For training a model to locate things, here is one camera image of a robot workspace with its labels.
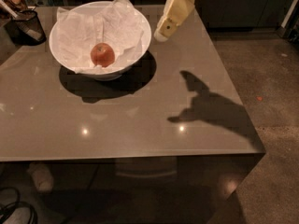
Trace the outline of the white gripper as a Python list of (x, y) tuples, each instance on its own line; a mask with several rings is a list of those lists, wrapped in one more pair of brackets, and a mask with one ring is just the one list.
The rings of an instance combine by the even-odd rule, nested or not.
[(159, 42), (168, 40), (193, 12), (195, 0), (166, 0), (163, 16), (157, 23), (154, 37)]

